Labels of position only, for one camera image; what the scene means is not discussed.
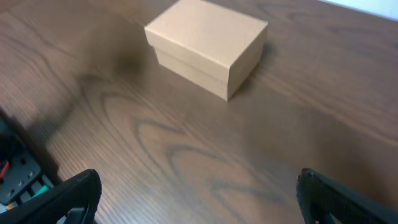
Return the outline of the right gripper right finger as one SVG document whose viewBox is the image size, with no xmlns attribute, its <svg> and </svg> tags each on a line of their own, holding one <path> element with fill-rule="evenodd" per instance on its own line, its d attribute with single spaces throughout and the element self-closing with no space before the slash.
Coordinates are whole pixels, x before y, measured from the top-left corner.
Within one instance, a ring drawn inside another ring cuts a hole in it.
<svg viewBox="0 0 398 224">
<path fill-rule="evenodd" d="M 297 201 L 306 224 L 395 224 L 397 212 L 366 198 L 309 168 L 302 169 L 296 184 Z"/>
</svg>

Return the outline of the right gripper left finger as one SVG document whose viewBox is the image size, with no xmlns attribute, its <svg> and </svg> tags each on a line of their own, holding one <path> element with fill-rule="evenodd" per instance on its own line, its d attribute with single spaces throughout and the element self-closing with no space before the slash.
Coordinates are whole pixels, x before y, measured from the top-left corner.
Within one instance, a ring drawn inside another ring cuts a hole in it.
<svg viewBox="0 0 398 224">
<path fill-rule="evenodd" d="M 101 198 L 100 176 L 94 169 L 83 172 L 56 187 L 1 214 L 1 224 L 92 223 Z"/>
</svg>

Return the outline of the brown cardboard box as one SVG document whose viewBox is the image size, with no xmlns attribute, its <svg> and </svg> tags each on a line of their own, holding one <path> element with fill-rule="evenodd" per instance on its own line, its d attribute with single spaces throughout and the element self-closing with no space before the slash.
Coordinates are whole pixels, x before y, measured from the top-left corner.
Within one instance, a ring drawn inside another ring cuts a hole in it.
<svg viewBox="0 0 398 224">
<path fill-rule="evenodd" d="M 259 63 L 266 21 L 201 0 L 180 0 L 145 26 L 161 66 L 228 101 Z"/>
</svg>

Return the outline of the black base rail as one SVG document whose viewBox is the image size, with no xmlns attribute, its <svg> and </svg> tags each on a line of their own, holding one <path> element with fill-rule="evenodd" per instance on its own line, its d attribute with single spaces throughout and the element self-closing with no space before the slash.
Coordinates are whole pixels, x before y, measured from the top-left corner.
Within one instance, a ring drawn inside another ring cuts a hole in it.
<svg viewBox="0 0 398 224">
<path fill-rule="evenodd" d="M 1 114 L 1 213 L 54 188 L 37 145 L 17 121 Z"/>
</svg>

